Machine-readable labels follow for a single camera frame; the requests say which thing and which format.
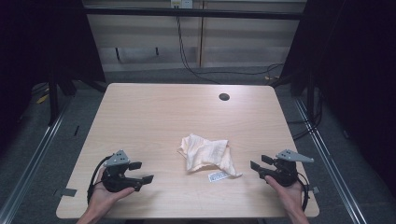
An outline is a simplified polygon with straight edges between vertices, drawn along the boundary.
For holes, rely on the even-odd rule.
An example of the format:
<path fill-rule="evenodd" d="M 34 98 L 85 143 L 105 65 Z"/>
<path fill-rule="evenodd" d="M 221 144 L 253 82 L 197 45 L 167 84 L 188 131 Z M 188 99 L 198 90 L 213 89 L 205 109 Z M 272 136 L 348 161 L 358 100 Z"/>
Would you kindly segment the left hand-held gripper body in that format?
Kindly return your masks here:
<path fill-rule="evenodd" d="M 130 159 L 122 149 L 105 161 L 105 170 L 101 181 L 108 191 L 119 192 L 127 188 L 134 188 L 135 191 L 139 191 L 141 189 L 143 185 L 138 182 L 139 179 L 125 176 L 130 163 Z"/>

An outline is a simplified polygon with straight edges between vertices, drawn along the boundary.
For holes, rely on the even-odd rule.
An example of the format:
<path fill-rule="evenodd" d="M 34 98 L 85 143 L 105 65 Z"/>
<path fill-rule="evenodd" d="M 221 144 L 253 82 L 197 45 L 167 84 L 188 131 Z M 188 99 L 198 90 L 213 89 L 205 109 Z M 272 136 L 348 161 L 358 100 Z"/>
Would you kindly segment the black horizontal bar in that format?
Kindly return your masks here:
<path fill-rule="evenodd" d="M 239 11 L 215 9 L 136 8 L 136 7 L 84 7 L 86 14 L 122 16 L 169 16 L 197 18 L 231 18 L 299 21 L 303 13 Z"/>

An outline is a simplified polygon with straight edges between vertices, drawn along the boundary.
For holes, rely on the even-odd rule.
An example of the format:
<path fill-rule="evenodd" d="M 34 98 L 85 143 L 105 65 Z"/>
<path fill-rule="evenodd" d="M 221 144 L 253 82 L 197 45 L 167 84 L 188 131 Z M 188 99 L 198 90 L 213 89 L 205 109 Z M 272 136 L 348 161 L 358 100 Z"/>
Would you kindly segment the person's left hand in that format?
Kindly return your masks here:
<path fill-rule="evenodd" d="M 134 188 L 123 189 L 119 192 L 108 191 L 101 182 L 103 172 L 104 168 L 101 168 L 94 183 L 93 193 L 88 205 L 90 214 L 95 217 L 103 217 L 118 200 L 123 199 L 134 192 Z"/>

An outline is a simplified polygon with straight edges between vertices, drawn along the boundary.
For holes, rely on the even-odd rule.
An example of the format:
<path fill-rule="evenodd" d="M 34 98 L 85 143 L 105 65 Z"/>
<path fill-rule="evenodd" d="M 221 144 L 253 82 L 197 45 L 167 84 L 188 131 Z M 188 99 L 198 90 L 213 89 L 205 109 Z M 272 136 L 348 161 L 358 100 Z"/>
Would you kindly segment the metal floor rail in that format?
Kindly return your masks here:
<path fill-rule="evenodd" d="M 311 121 L 308 121 L 307 107 L 304 105 L 302 99 L 297 98 L 295 104 L 301 117 L 304 120 L 304 125 L 316 146 L 319 156 L 321 157 L 329 175 L 334 183 L 334 186 L 354 224 L 368 224 L 361 207 L 359 206 L 356 198 L 350 191 L 345 179 L 342 177 L 330 151 L 327 148 L 319 130 L 314 126 Z"/>
<path fill-rule="evenodd" d="M 35 153 L 29 160 L 29 162 L 24 166 L 23 173 L 18 179 L 16 187 L 14 188 L 14 190 L 12 190 L 10 195 L 7 197 L 4 206 L 0 209 L 0 224 L 11 224 L 21 205 L 23 198 L 25 197 L 28 189 L 31 186 L 38 167 L 44 160 L 50 148 L 50 144 L 63 122 L 64 114 L 68 110 L 68 107 L 70 106 L 72 100 L 72 97 L 67 97 L 65 99 L 59 115 L 55 118 L 51 125 L 47 127 L 43 137 L 41 138 L 39 144 L 35 149 Z"/>

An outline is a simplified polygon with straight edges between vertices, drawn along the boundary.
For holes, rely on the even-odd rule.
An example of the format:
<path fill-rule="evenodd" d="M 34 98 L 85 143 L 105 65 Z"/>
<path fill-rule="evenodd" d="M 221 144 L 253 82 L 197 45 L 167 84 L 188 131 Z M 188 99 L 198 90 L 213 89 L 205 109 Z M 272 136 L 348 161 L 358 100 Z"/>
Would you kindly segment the person's right hand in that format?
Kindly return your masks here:
<path fill-rule="evenodd" d="M 302 208 L 302 186 L 299 183 L 294 183 L 289 187 L 282 187 L 269 175 L 264 179 L 276 191 L 289 217 L 297 217 L 304 214 Z"/>

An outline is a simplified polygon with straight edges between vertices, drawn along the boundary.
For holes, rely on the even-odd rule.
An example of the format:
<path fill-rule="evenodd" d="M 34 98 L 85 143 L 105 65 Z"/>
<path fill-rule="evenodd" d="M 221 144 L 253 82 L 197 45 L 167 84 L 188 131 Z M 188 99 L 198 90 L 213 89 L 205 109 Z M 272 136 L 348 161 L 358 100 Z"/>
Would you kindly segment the cream cloth towel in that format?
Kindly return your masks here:
<path fill-rule="evenodd" d="M 177 152 L 185 158 L 188 173 L 203 171 L 205 168 L 217 168 L 217 172 L 208 175 L 210 182 L 238 178 L 243 174 L 234 168 L 228 143 L 228 140 L 208 140 L 191 133 L 181 139 Z"/>

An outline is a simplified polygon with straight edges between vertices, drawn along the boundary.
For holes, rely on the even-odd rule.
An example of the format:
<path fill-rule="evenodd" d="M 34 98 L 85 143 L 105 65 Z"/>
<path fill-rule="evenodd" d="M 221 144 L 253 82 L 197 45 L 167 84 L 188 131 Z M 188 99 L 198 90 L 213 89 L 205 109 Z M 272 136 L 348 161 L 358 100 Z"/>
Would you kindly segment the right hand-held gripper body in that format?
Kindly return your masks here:
<path fill-rule="evenodd" d="M 289 187 L 298 180 L 298 171 L 296 168 L 296 162 L 313 162 L 313 158 L 306 157 L 298 152 L 290 149 L 285 149 L 276 154 L 273 159 L 275 170 L 269 170 L 264 168 L 264 176 L 271 176 L 278 184 L 282 187 Z"/>

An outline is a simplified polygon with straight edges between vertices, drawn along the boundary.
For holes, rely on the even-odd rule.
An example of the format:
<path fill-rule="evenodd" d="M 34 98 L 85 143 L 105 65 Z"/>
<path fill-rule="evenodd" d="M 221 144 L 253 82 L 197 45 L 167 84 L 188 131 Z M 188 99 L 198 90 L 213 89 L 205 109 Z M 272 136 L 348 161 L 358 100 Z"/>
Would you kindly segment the black metal stand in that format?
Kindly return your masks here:
<path fill-rule="evenodd" d="M 58 85 L 57 85 L 56 76 L 53 73 L 49 74 L 49 105 L 50 105 L 49 126 L 52 126 L 59 116 Z"/>

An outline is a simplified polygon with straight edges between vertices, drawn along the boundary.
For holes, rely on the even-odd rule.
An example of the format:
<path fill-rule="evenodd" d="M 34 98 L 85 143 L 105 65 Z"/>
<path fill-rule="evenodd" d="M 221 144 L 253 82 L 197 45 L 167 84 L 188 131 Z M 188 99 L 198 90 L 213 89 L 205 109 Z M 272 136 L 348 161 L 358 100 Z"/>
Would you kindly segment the white wall outlet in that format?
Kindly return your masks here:
<path fill-rule="evenodd" d="M 193 9 L 192 0 L 170 0 L 171 8 Z"/>

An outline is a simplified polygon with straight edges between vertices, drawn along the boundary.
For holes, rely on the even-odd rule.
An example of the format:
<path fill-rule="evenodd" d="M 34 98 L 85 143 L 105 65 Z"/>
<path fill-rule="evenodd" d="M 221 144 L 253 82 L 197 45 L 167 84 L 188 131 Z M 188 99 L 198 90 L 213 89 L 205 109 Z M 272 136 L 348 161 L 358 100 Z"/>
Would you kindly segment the black curtain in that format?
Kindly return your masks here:
<path fill-rule="evenodd" d="M 279 82 L 315 84 L 396 195 L 396 0 L 306 0 Z"/>
<path fill-rule="evenodd" d="M 82 0 L 0 0 L 0 155 L 15 136 L 32 89 L 106 80 Z"/>

